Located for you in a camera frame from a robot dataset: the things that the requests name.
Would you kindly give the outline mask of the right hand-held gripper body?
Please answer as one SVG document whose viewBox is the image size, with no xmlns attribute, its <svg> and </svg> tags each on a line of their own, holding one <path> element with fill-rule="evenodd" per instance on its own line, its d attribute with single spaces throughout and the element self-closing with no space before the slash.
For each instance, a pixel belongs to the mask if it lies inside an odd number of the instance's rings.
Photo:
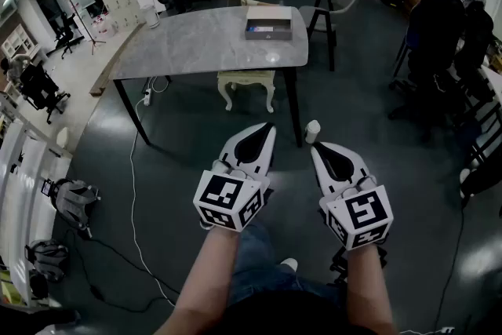
<svg viewBox="0 0 502 335">
<path fill-rule="evenodd" d="M 385 187 L 373 176 L 322 197 L 319 206 L 325 224 L 347 250 L 384 241 L 394 220 Z"/>
</svg>

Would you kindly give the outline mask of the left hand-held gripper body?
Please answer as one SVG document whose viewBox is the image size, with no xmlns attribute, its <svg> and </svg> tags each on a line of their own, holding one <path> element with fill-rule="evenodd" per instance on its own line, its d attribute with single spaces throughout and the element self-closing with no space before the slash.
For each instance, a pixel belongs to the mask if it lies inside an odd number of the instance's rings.
<svg viewBox="0 0 502 335">
<path fill-rule="evenodd" d="M 241 232 L 267 205 L 273 190 L 268 177 L 215 160 L 210 170 L 202 173 L 193 204 L 205 230 L 214 227 Z"/>
</svg>

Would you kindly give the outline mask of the grey box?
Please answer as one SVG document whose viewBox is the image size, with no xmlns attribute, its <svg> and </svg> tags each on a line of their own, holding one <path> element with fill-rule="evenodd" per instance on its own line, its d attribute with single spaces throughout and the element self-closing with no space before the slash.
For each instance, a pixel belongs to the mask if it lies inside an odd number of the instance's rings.
<svg viewBox="0 0 502 335">
<path fill-rule="evenodd" d="M 250 6 L 246 14 L 246 28 L 249 26 L 272 26 L 273 32 L 247 32 L 247 40 L 289 41 L 292 32 L 292 8 L 288 6 Z"/>
</svg>

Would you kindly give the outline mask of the person's right forearm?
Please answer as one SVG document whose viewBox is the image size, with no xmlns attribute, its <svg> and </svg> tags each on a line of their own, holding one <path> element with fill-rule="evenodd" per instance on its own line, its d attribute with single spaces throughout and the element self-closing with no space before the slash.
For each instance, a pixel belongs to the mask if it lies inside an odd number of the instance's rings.
<svg viewBox="0 0 502 335">
<path fill-rule="evenodd" d="M 347 317 L 353 326 L 376 335 L 398 335 L 377 246 L 371 243 L 347 255 Z"/>
</svg>

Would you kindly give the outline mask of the person's left forearm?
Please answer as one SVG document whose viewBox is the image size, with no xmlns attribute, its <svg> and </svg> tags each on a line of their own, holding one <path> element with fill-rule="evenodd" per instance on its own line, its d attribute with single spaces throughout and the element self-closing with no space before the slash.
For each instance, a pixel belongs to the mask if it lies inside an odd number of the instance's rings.
<svg viewBox="0 0 502 335">
<path fill-rule="evenodd" d="M 209 231 L 176 307 L 154 335 L 200 335 L 221 320 L 227 308 L 239 239 L 236 231 Z"/>
</svg>

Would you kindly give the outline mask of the white paper cup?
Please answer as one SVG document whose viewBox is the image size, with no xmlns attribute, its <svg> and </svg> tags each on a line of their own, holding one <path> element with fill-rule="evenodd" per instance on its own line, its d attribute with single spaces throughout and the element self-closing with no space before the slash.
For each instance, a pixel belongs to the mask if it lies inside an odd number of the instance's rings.
<svg viewBox="0 0 502 335">
<path fill-rule="evenodd" d="M 308 144 L 313 144 L 321 131 L 321 125 L 317 120 L 310 121 L 305 127 L 304 139 Z"/>
</svg>

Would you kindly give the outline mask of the black table leg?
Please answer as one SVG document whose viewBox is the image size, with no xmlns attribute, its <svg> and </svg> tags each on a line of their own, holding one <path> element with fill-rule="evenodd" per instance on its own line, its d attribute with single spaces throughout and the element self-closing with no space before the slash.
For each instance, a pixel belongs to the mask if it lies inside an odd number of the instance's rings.
<svg viewBox="0 0 502 335">
<path fill-rule="evenodd" d="M 129 97 L 126 93 L 125 87 L 122 84 L 122 80 L 114 80 L 113 83 L 115 84 L 115 88 L 118 91 L 118 95 L 120 96 L 125 109 L 129 113 L 129 117 L 131 118 L 134 126 L 136 127 L 136 131 L 140 134 L 141 138 L 144 140 L 144 143 L 147 146 L 151 146 L 151 142 L 149 141 L 146 132 L 144 131 L 144 128 L 140 122 L 140 119 L 138 118 L 138 114 L 136 113 L 135 107 L 132 105 L 131 101 L 129 100 Z"/>
<path fill-rule="evenodd" d="M 300 113 L 298 99 L 296 93 L 296 68 L 284 67 L 282 69 L 283 77 L 286 84 L 286 92 L 289 100 L 289 109 L 293 124 L 293 132 L 297 147 L 302 147 L 303 141 L 300 130 Z"/>
</svg>

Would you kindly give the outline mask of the cream carved stool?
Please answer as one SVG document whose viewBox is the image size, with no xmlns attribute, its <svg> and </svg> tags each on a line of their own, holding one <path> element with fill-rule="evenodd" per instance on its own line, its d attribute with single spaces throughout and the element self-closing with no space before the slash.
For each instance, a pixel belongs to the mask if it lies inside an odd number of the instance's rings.
<svg viewBox="0 0 502 335">
<path fill-rule="evenodd" d="M 266 108 L 272 114 L 275 110 L 272 107 L 272 100 L 275 94 L 274 85 L 275 72 L 270 70 L 259 71 L 220 71 L 217 73 L 217 88 L 220 95 L 226 101 L 225 110 L 230 111 L 233 107 L 232 99 L 227 92 L 227 86 L 236 90 L 237 85 L 250 86 L 259 84 L 267 91 Z"/>
</svg>

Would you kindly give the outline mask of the person's blue jeans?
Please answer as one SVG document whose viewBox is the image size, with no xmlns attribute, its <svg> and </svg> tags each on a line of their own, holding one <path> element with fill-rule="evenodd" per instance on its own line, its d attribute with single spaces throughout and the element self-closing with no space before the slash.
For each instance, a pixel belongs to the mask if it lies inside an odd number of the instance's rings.
<svg viewBox="0 0 502 335">
<path fill-rule="evenodd" d="M 278 263 L 266 228 L 258 221 L 249 224 L 240 234 L 227 303 L 261 292 L 293 290 L 313 293 L 339 308 L 345 306 L 344 289 L 303 279 L 291 267 Z"/>
</svg>

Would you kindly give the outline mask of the person's black shirt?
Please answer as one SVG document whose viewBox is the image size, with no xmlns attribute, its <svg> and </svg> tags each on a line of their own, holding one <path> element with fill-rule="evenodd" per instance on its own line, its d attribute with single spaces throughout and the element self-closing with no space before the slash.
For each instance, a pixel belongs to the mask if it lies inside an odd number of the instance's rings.
<svg viewBox="0 0 502 335">
<path fill-rule="evenodd" d="M 377 335 L 313 293 L 267 291 L 231 305 L 205 335 Z"/>
</svg>

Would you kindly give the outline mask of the black jacket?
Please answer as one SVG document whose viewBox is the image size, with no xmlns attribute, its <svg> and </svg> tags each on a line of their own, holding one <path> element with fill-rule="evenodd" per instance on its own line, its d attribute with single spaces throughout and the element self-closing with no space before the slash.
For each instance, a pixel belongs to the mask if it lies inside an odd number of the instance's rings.
<svg viewBox="0 0 502 335">
<path fill-rule="evenodd" d="M 418 118 L 463 112 L 461 86 L 477 100 L 489 99 L 478 70 L 493 39 L 493 20 L 480 1 L 465 7 L 461 0 L 420 0 L 409 22 L 409 79 L 416 85 L 410 103 Z"/>
</svg>

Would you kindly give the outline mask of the grey chair black legs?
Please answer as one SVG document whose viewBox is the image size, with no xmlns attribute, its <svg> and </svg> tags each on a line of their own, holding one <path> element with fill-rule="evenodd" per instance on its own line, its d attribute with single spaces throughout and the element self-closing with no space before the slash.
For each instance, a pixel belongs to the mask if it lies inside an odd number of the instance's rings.
<svg viewBox="0 0 502 335">
<path fill-rule="evenodd" d="M 357 4 L 358 0 L 315 0 L 314 5 L 304 5 L 299 8 L 307 28 L 308 38 L 311 38 L 314 32 L 326 34 L 330 71 L 334 71 L 336 30 L 344 24 Z"/>
</svg>

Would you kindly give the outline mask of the white shelf unit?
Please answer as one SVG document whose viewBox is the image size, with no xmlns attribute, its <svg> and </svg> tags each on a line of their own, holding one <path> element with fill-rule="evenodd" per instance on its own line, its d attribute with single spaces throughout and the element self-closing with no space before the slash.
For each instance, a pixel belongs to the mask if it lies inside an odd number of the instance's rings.
<svg viewBox="0 0 502 335">
<path fill-rule="evenodd" d="M 0 144 L 0 257 L 29 308 L 36 305 L 25 247 L 52 237 L 56 210 L 42 194 L 47 179 L 65 178 L 72 154 L 33 126 L 0 93 L 0 121 L 10 120 Z"/>
</svg>

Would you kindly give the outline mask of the black office chair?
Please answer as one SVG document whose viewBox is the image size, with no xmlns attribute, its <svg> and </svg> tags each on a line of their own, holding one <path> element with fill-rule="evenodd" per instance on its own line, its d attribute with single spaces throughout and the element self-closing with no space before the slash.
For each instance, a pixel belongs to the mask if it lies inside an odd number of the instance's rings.
<svg viewBox="0 0 502 335">
<path fill-rule="evenodd" d="M 64 56 L 67 53 L 72 54 L 73 50 L 72 48 L 74 46 L 77 46 L 80 44 L 80 42 L 83 40 L 84 36 L 80 32 L 80 30 L 77 28 L 77 25 L 75 23 L 75 13 L 72 13 L 70 16 L 68 16 L 66 13 L 62 14 L 62 22 L 63 22 L 63 27 L 60 27 L 56 29 L 56 47 L 53 50 L 48 51 L 46 56 L 51 56 L 54 54 L 57 50 L 63 50 L 61 53 L 61 59 L 64 59 Z"/>
<path fill-rule="evenodd" d="M 48 125 L 51 125 L 51 116 L 54 111 L 63 114 L 58 104 L 71 94 L 60 91 L 59 87 L 48 75 L 41 64 L 28 64 L 20 75 L 20 92 L 23 98 L 37 111 L 46 110 Z"/>
</svg>

